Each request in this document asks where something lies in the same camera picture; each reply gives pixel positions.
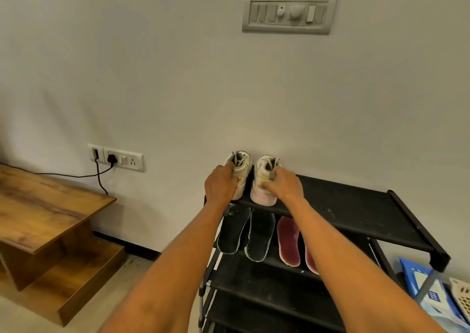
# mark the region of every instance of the wooden table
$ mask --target wooden table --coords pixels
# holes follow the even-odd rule
[[[114,201],[0,165],[0,294],[65,326],[126,259],[91,229]]]

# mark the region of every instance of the white sneaker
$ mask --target white sneaker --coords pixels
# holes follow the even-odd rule
[[[240,177],[238,181],[238,188],[232,200],[240,199],[243,195],[243,190],[246,185],[246,178],[251,171],[251,157],[249,153],[245,151],[235,151],[227,158],[227,161],[232,161],[235,164],[233,168],[234,176]]]
[[[256,161],[255,180],[250,193],[253,202],[268,207],[276,204],[277,198],[268,190],[260,188],[259,185],[262,182],[273,182],[276,178],[274,167],[280,165],[279,159],[269,155],[263,155]]]

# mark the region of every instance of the power cord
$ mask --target power cord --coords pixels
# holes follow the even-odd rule
[[[24,171],[24,172],[29,172],[29,173],[32,173],[34,175],[55,175],[55,176],[64,176],[64,177],[73,177],[73,178],[85,178],[85,177],[95,177],[95,176],[97,176],[98,177],[98,183],[100,184],[100,187],[103,189],[104,193],[108,194],[108,191],[101,184],[100,175],[102,175],[103,173],[108,172],[109,170],[111,170],[114,167],[114,164],[117,162],[117,159],[116,159],[115,155],[113,155],[113,154],[108,155],[107,160],[111,164],[111,166],[109,167],[109,169],[106,169],[103,172],[100,172],[100,167],[98,165],[97,160],[98,159],[94,160],[95,163],[96,163],[96,175],[85,175],[85,176],[64,175],[64,174],[55,173],[55,172],[33,172],[33,171],[30,171],[30,170],[25,170],[25,169],[22,169],[21,167],[12,166],[12,165],[9,165],[9,164],[3,163],[3,162],[0,162],[0,165],[8,166],[8,167],[11,167],[13,169],[18,169],[18,170],[21,170],[21,171]]]

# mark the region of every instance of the shoe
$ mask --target shoe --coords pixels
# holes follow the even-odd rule
[[[245,223],[250,218],[250,208],[230,203],[224,212],[222,226],[217,237],[217,248],[221,253],[234,254],[240,246]]]
[[[314,274],[320,275],[320,273],[317,271],[317,266],[315,265],[315,261],[307,249],[307,245],[305,245],[305,262],[310,271],[312,271]]]
[[[227,158],[227,161],[232,161],[235,165],[233,168],[233,175],[240,177],[238,181],[238,187],[232,200],[240,199],[243,195],[243,191],[246,185],[246,178],[251,171],[251,157],[245,151],[235,151]]]
[[[277,240],[279,242],[279,257],[284,264],[297,267],[300,265],[298,252],[298,235],[300,230],[292,218],[281,217],[277,224]]]
[[[251,187],[251,200],[262,206],[273,206],[277,198],[268,190],[260,188],[262,182],[273,182],[276,178],[274,167],[280,166],[279,159],[269,155],[263,155],[255,164],[255,180]]]
[[[259,263],[266,258],[275,226],[276,218],[273,213],[261,209],[251,210],[250,232],[245,247],[248,259]]]

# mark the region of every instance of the forearm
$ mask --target forearm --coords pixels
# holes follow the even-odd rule
[[[306,200],[295,200],[286,205],[348,332],[443,331]]]
[[[101,332],[187,330],[217,227],[228,203],[207,202],[132,289]]]

